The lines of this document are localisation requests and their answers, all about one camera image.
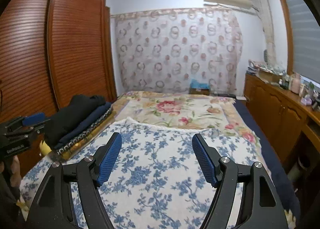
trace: floral blanket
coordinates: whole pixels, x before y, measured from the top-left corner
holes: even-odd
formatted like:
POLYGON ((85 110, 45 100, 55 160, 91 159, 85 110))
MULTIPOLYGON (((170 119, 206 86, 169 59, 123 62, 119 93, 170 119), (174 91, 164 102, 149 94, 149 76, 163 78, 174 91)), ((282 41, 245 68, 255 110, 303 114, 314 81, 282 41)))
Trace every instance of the floral blanket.
POLYGON ((117 121, 130 116, 140 123, 172 128, 215 128, 219 135, 241 136, 259 145, 233 103, 227 97, 135 91, 123 94, 113 107, 118 109, 117 121))
MULTIPOLYGON (((176 129, 140 124, 127 118, 111 124, 67 163, 94 154, 113 132, 121 134, 123 144, 109 181, 99 192, 118 229, 200 227, 215 189, 206 183, 193 153, 191 139, 197 132, 220 155, 236 163, 251 165, 262 159, 254 143, 239 136, 217 136, 217 128, 176 129)), ((28 205, 53 161, 47 155, 23 178, 20 190, 28 205)), ((242 185, 238 184, 228 228, 236 223, 241 194, 242 185)), ((72 184, 72 197, 79 226, 87 228, 76 183, 72 184)))

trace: wardrobe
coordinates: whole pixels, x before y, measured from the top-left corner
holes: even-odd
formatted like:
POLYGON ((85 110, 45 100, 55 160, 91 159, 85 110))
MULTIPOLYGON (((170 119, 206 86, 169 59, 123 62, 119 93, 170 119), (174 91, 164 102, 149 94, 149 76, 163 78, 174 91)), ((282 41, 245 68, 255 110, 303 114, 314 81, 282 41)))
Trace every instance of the wardrobe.
MULTIPOLYGON (((105 0, 11 0, 0 16, 0 122, 44 112, 75 94, 116 100, 105 0)), ((19 155, 21 175, 40 159, 39 142, 19 155)))

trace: storage box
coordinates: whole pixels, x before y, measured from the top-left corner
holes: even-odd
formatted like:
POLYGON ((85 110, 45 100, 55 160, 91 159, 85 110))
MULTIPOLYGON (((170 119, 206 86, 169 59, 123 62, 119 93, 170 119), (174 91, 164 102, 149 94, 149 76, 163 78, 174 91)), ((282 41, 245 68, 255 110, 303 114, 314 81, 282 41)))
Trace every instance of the storage box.
POLYGON ((191 95, 210 95, 210 89, 205 89, 205 88, 190 88, 189 89, 189 94, 191 95))
POLYGON ((262 69, 259 70, 257 76, 260 79, 264 79, 264 80, 268 81, 269 83, 271 83, 271 82, 278 83, 279 79, 282 78, 282 76, 280 76, 280 75, 276 75, 274 73, 266 72, 266 71, 263 71, 262 69))

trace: metal screw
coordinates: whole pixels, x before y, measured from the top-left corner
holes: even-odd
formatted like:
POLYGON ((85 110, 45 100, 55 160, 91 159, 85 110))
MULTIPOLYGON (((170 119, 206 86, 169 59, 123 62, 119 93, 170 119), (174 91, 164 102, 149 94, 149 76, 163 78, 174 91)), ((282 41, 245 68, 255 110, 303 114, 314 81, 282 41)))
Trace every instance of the metal screw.
POLYGON ((261 162, 255 162, 254 165, 255 165, 257 168, 262 168, 261 162))
POLYGON ((224 163, 228 163, 230 161, 230 159, 228 157, 224 156, 224 157, 221 158, 221 161, 224 162, 224 163))
POLYGON ((91 162, 93 160, 93 156, 92 155, 86 156, 86 157, 84 157, 84 160, 86 162, 91 162))
POLYGON ((60 165, 60 162, 54 162, 51 164, 51 166, 54 168, 59 167, 59 165, 60 165))

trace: window blind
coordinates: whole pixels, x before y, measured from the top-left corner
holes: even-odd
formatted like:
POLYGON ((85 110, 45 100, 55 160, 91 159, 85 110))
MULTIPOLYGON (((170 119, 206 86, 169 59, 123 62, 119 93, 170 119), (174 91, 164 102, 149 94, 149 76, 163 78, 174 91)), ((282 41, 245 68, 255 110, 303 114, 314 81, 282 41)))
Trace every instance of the window blind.
POLYGON ((286 0, 293 36, 293 71, 320 83, 320 27, 303 0, 286 0))

